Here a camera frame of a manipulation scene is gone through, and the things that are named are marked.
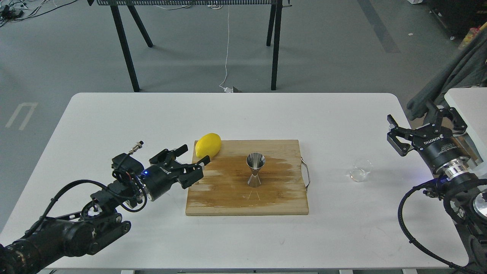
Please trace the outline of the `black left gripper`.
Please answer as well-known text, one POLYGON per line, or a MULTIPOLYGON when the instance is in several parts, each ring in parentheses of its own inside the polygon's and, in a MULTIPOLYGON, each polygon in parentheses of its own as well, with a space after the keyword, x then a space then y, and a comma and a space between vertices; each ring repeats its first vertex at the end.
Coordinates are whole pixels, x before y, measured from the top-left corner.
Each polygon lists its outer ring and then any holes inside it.
POLYGON ((176 149, 164 149, 148 160, 151 166, 144 169, 139 178, 151 201, 160 198, 177 181, 183 189, 187 189, 204 177, 205 166, 211 162, 209 155, 196 163, 171 168, 172 162, 187 151, 188 146, 184 144, 176 149))

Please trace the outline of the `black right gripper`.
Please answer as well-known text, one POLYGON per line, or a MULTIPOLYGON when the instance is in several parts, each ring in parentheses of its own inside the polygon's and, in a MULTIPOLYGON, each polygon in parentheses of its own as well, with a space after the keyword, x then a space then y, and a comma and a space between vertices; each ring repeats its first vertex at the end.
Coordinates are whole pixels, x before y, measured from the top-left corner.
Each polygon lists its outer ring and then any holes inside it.
POLYGON ((453 136, 466 132, 467 125, 456 108, 439 108, 428 101, 428 114, 432 115, 430 124, 421 126, 415 130, 399 127, 392 115, 387 116, 390 131, 387 133, 387 141, 402 157, 409 151, 418 151, 428 168, 432 172, 438 172, 445 164, 459 159, 467 162, 470 155, 466 149, 453 136), (452 122, 453 130, 442 127, 443 118, 452 122))

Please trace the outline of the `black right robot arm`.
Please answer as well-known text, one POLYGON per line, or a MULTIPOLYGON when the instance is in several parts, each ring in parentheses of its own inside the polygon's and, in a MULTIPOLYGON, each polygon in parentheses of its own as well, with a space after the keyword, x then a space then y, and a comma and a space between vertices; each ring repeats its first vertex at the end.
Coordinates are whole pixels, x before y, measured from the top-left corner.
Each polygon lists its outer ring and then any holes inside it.
POLYGON ((424 163, 437 178, 414 186, 401 199, 397 218, 404 235, 426 255, 465 274, 486 273, 486 180, 468 169, 470 155, 455 138, 463 134, 467 124, 453 107, 439 108, 427 104, 432 121, 416 129, 400 127, 392 115, 387 116, 390 130, 387 140, 400 156, 417 151, 424 163), (416 191, 443 202, 445 212, 452 221, 466 232, 464 242, 469 261, 477 266, 470 269, 447 261, 424 247, 407 229, 403 208, 407 199, 416 191))

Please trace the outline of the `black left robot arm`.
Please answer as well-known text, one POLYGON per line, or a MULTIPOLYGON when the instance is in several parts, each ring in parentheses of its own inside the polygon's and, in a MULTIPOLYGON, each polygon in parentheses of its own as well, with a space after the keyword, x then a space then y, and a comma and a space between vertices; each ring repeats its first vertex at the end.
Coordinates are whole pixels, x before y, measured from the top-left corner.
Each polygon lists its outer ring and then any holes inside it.
POLYGON ((155 201, 173 184, 186 189, 203 178, 210 156, 195 163, 182 164, 177 158, 188 151, 187 145, 164 149, 150 159, 145 168, 132 155, 142 147, 138 142, 127 154, 112 159, 114 182, 103 185, 80 179, 65 185, 51 199, 46 210, 25 234, 7 246, 1 246, 2 274, 36 274, 62 257, 95 255, 126 235, 132 224, 123 221, 117 211, 141 211, 148 201, 155 201), (82 210, 59 217, 48 214, 62 195, 73 187, 89 183, 100 188, 82 210))

